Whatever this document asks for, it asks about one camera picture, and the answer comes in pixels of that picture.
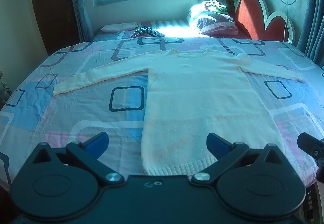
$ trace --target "black and white striped fabric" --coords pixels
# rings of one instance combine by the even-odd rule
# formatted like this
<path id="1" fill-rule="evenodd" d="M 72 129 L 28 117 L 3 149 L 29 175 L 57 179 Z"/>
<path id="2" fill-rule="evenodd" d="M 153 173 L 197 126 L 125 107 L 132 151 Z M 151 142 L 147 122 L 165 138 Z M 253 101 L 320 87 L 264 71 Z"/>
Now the black and white striped fabric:
<path id="1" fill-rule="evenodd" d="M 137 29 L 134 34 L 132 34 L 131 38 L 137 38 L 137 37 L 157 37 L 157 36 L 164 36 L 164 34 L 153 30 L 150 27 L 141 27 Z"/>

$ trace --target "round neckline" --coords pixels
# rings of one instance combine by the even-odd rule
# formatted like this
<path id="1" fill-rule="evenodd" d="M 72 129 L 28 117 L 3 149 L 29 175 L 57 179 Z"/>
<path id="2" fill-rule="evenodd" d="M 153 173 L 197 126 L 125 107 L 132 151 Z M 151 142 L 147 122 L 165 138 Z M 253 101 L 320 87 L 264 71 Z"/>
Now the round neckline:
<path id="1" fill-rule="evenodd" d="M 207 54 L 209 49 L 204 50 L 187 50 L 187 51 L 179 51 L 174 48 L 174 54 L 181 58 L 199 58 L 203 55 Z"/>

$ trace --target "ribbed hem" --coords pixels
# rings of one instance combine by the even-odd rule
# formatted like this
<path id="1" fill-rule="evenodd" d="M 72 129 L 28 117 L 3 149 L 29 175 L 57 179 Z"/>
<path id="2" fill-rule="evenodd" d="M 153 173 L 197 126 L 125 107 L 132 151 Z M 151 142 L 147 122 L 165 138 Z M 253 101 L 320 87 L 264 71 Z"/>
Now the ribbed hem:
<path id="1" fill-rule="evenodd" d="M 167 167 L 147 167 L 144 171 L 150 176 L 194 175 L 215 163 L 215 157 L 207 157 L 194 162 Z"/>

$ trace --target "triangular cutout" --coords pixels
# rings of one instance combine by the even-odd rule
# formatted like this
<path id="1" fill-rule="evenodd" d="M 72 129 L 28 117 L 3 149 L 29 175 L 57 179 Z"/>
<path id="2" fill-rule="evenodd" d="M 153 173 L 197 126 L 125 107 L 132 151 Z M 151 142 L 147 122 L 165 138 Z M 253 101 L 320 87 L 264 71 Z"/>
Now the triangular cutout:
<path id="1" fill-rule="evenodd" d="M 278 157 L 277 153 L 273 150 L 271 150 L 268 155 L 267 158 L 265 159 L 265 161 L 267 163 L 274 163 L 274 164 L 282 164 L 280 158 Z"/>
<path id="2" fill-rule="evenodd" d="M 38 164 L 38 163 L 44 163 L 44 162 L 50 162 L 51 157 L 49 156 L 48 152 L 46 149 L 41 149 L 37 156 L 35 157 L 33 164 Z"/>

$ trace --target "knit sweater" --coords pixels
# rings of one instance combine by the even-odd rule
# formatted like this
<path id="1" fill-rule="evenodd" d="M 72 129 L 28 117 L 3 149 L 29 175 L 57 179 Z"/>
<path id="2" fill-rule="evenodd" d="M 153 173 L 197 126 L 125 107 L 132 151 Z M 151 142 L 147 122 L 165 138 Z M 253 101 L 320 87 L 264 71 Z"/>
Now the knit sweater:
<path id="1" fill-rule="evenodd" d="M 142 71 L 148 72 L 141 150 L 148 175 L 192 175 L 213 164 L 216 159 L 206 147 L 211 132 L 250 148 L 274 143 L 284 152 L 276 124 L 243 72 L 303 79 L 246 54 L 148 52 L 54 85 L 54 95 Z"/>

